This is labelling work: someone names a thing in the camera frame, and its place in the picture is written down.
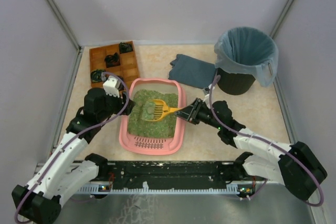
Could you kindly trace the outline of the yellow plastic litter scoop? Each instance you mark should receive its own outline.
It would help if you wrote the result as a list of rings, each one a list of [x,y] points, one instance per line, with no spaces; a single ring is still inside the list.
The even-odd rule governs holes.
[[[165,101],[160,99],[149,100],[149,105],[151,105],[150,110],[152,110],[152,113],[149,113],[150,115],[149,119],[145,119],[145,121],[149,122],[161,121],[166,116],[182,109],[182,108],[170,107],[166,104]]]

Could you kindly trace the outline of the pink litter box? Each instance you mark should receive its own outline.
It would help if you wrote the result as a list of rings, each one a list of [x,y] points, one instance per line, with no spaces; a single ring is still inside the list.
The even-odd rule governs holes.
[[[141,89],[158,91],[160,93],[175,93],[178,95],[178,106],[186,106],[186,92],[182,86],[173,80],[137,78],[129,89],[129,97],[134,98],[135,93]],[[178,151],[183,143],[186,122],[176,119],[174,136],[170,138],[150,138],[130,134],[128,132],[128,117],[121,117],[119,143],[130,152],[144,155],[170,155]]]

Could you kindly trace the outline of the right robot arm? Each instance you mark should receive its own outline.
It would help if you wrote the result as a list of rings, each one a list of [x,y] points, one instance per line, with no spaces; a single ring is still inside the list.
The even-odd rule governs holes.
[[[317,206],[322,205],[321,183],[328,174],[306,143],[279,143],[256,134],[233,118],[226,101],[216,101],[207,106],[197,98],[174,114],[188,123],[197,125],[202,122],[218,129],[217,135],[223,143],[243,150],[236,162],[247,175],[284,185],[303,201],[318,191],[320,201]]]

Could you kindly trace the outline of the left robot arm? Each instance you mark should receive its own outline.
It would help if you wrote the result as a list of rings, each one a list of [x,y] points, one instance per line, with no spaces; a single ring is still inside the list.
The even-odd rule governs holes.
[[[112,94],[106,88],[89,89],[84,104],[70,121],[55,151],[26,185],[12,191],[16,223],[54,223],[64,204],[89,181],[108,174],[108,160],[89,154],[74,170],[68,168],[102,127],[120,115],[129,115],[134,102],[129,89]]]

